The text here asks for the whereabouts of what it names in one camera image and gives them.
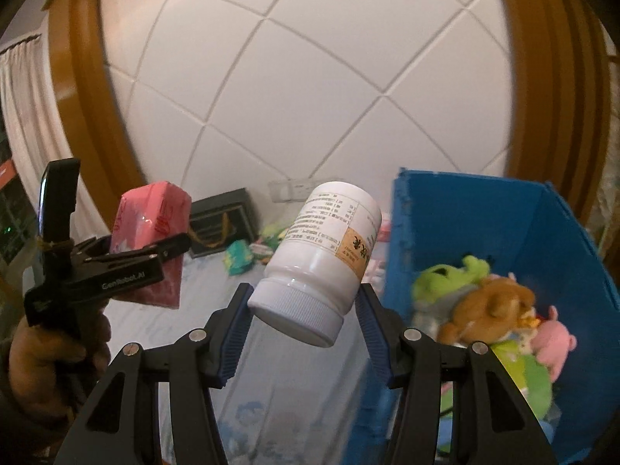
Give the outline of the person's left hand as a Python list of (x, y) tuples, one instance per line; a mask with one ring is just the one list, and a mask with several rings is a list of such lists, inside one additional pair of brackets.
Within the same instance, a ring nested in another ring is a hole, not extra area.
[(104, 314), (104, 302), (88, 327), (93, 346), (73, 341), (66, 334), (30, 326), (22, 317), (9, 349), (9, 387), (18, 404), (35, 417), (60, 418), (68, 405), (59, 391), (57, 367), (60, 362), (80, 363), (88, 360), (100, 379), (110, 361), (108, 342), (111, 325)]

